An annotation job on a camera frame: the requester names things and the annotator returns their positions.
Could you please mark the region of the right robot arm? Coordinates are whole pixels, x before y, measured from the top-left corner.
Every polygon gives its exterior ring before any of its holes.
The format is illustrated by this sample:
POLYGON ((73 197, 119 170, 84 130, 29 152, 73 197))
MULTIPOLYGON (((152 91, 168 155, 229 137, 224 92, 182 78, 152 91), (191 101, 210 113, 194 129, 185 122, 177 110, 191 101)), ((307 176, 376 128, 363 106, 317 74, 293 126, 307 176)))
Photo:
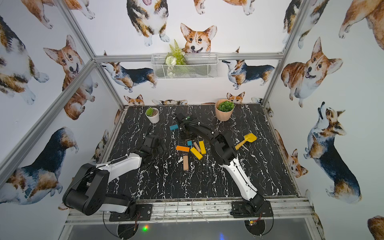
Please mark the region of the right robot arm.
POLYGON ((209 142, 216 163, 230 173, 245 203, 257 211, 265 199, 243 170, 231 136, 209 128, 194 116, 179 113, 175 119, 186 135, 197 135, 209 142))

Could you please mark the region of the orange block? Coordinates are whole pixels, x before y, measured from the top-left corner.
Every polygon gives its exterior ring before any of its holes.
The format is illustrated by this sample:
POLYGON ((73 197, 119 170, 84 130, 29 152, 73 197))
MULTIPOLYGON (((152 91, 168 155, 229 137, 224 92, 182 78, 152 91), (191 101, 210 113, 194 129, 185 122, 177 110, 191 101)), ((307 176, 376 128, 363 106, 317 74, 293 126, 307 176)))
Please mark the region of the orange block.
POLYGON ((184 146, 176 146, 176 150, 180 152, 186 152, 188 153, 190 151, 189 147, 184 147, 184 146))

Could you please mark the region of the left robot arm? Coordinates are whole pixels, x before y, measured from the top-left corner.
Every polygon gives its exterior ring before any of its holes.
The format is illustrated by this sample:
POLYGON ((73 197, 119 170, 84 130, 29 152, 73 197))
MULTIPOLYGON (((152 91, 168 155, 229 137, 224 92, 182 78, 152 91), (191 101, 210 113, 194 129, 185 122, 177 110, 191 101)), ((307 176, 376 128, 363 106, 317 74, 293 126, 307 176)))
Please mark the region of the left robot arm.
POLYGON ((163 140, 156 135, 147 135, 139 148, 122 157, 104 164, 82 165, 63 195, 63 204, 86 216, 96 212, 111 212, 133 219, 137 215, 136 200, 125 195, 109 194, 108 185, 166 151, 163 140))

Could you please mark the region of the teal short block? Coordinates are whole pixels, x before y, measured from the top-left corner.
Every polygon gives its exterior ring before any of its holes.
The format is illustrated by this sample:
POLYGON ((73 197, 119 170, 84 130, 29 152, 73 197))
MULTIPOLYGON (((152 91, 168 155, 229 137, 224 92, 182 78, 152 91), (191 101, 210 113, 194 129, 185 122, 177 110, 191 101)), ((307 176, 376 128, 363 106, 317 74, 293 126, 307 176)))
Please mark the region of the teal short block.
POLYGON ((179 126, 178 125, 172 125, 170 126, 170 130, 171 131, 175 131, 175 130, 178 130, 179 129, 179 126))

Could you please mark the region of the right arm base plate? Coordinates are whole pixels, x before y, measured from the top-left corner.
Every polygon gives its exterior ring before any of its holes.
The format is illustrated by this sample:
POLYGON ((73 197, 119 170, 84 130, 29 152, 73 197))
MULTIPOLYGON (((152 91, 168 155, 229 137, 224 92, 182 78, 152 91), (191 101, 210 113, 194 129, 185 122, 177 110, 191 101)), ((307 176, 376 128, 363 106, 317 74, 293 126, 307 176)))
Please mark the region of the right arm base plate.
POLYGON ((274 215, 269 201, 263 201, 260 208, 256 210, 250 203, 232 202, 230 215, 234 218, 259 218, 272 217, 274 215))

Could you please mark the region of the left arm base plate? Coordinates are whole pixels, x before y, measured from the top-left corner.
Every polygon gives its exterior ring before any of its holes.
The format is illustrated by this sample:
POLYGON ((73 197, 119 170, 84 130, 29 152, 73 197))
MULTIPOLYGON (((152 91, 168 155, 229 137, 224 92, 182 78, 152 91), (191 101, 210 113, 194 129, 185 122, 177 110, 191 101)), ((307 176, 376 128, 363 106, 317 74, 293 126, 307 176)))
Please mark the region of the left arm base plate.
POLYGON ((109 218, 110 222, 125 221, 149 221, 153 210, 152 204, 136 204, 135 207, 129 207, 124 213, 112 212, 109 218))

